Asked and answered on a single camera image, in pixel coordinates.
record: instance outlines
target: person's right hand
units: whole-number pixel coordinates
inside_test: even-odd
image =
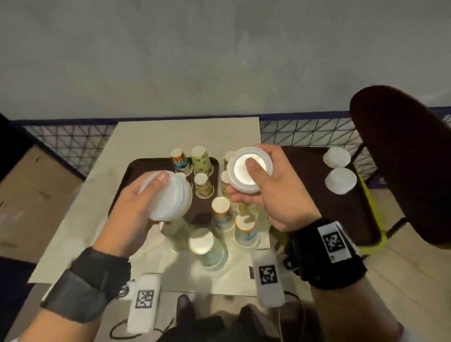
[[[226,193],[232,195],[231,200],[263,206],[274,227],[283,232],[298,230],[320,219],[321,214],[318,208],[282,148],[267,144],[256,145],[256,147],[271,156],[272,176],[268,175],[255,159],[247,159],[246,168],[260,188],[260,192],[246,195],[228,185]]]

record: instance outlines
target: table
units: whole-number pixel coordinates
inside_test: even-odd
[[[55,283],[71,260],[93,243],[132,161],[168,157],[174,148],[189,155],[193,147],[202,145],[222,164],[227,151],[259,142],[258,118],[119,123],[29,281]],[[269,229],[264,214],[259,221]],[[262,237],[261,247],[269,248],[268,234]],[[189,252],[172,251],[159,231],[151,229],[144,246],[130,259],[132,278],[146,272],[163,273],[163,291],[256,296],[255,282],[249,277],[250,253],[230,248],[224,269],[207,273],[198,263],[192,263]]]

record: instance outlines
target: dark brown tray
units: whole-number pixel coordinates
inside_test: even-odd
[[[328,148],[284,146],[283,150],[324,217],[337,220],[357,246],[375,246],[381,232],[360,181],[345,195],[331,192],[324,180],[332,170],[322,157]],[[353,164],[347,166],[357,174]]]
[[[212,221],[212,201],[218,192],[219,162],[212,157],[210,157],[210,161],[213,165],[213,173],[209,177],[209,180],[214,187],[214,192],[211,197],[201,199],[196,195],[196,188],[194,186],[194,171],[191,172],[191,175],[186,177],[186,180],[193,186],[193,202],[184,216],[184,219],[187,223],[194,224],[196,226],[208,226]],[[144,172],[157,170],[175,171],[171,158],[143,158],[131,162],[125,171],[124,177],[122,177],[122,181],[117,189],[116,195],[114,196],[108,215],[113,210],[114,204],[116,203],[116,200],[123,188],[132,183]]]

